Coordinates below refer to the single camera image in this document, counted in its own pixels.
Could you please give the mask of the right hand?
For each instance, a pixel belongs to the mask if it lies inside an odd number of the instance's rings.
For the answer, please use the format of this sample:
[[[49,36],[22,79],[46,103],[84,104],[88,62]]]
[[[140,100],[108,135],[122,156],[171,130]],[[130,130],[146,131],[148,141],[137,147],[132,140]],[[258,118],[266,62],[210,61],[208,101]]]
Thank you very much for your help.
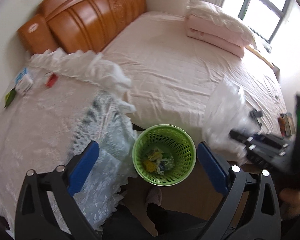
[[[283,189],[279,194],[284,203],[283,217],[287,219],[300,215],[300,191],[294,189]]]

